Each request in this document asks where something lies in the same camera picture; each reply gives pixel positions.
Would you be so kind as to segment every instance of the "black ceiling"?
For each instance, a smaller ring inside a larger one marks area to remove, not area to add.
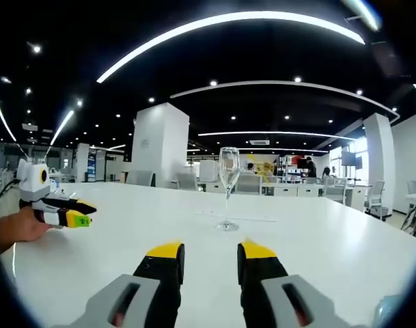
[[[383,29],[373,33],[359,20],[346,21],[355,14],[340,1],[195,2],[113,2],[102,8],[96,4],[42,7],[28,3],[14,14],[11,8],[0,8],[0,77],[12,82],[0,81],[0,104],[18,142],[27,144],[30,135],[34,135],[38,144],[49,144],[50,139],[42,137],[52,138],[68,110],[74,109],[75,115],[55,146],[75,147],[77,142],[104,147],[126,144],[124,149],[129,153],[133,119],[137,111],[151,106],[149,97],[155,97],[156,103],[170,102],[187,113],[191,143],[216,153],[221,146],[249,146],[245,143],[249,139],[269,139],[272,147],[304,149],[312,149],[325,139],[279,135],[199,137],[199,133],[335,134],[374,112],[393,118],[391,113],[352,96],[287,85],[228,87],[170,99],[173,94],[205,87],[212,79],[219,83],[291,81],[300,76],[303,82],[351,92],[361,88],[364,96],[387,107],[396,106],[401,120],[414,114],[414,8],[398,1],[372,1],[383,17]],[[366,45],[306,24],[237,21],[164,42],[135,58],[104,83],[96,82],[119,58],[165,31],[197,19],[246,10],[308,14],[359,33]],[[389,45],[398,63],[393,74],[382,69],[388,62],[388,53],[382,55],[382,42]],[[33,54],[30,44],[41,45],[42,52]],[[25,94],[28,87],[32,89],[30,95]],[[78,98],[83,100],[81,108],[76,106]],[[38,132],[29,134],[23,130],[21,124],[28,122],[38,125]],[[46,134],[43,129],[53,133]],[[362,133],[360,127],[351,135],[358,137]],[[0,120],[1,138],[11,141]]]

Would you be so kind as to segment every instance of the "desk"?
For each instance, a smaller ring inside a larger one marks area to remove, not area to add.
[[[403,291],[416,267],[416,238],[323,197],[231,195],[228,214],[253,220],[234,220],[239,229],[224,232],[214,228],[223,218],[200,214],[224,210],[224,195],[116,182],[62,188],[98,212],[89,228],[16,244],[18,293],[44,327],[77,319],[147,250],[177,238],[186,255],[176,327],[245,327],[236,246],[246,237],[273,249],[289,274],[330,297],[352,325],[370,325],[381,298]]]

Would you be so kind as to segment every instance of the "wine glass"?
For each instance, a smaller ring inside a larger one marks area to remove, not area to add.
[[[222,147],[220,149],[220,180],[223,183],[226,193],[226,214],[227,214],[227,201],[229,200],[230,193],[234,188],[236,181],[240,176],[240,151],[235,147]],[[235,223],[229,221],[221,222],[217,227],[223,230],[236,230],[238,226]]]

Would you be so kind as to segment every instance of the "white pillar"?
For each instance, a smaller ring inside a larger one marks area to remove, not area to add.
[[[89,145],[79,143],[76,151],[76,182],[85,182],[85,173],[87,171],[87,156],[89,154]]]
[[[393,212],[396,164],[394,157],[393,133],[390,121],[381,114],[373,114],[364,120],[369,153],[369,185],[384,180],[383,206],[390,215]]]
[[[137,114],[132,145],[132,169],[153,171],[156,186],[171,180],[186,165],[189,116],[168,102]]]

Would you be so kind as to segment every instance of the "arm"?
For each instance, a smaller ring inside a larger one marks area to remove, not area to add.
[[[30,206],[19,212],[0,218],[0,252],[9,249],[17,241],[34,241],[40,238],[50,225],[39,222]]]

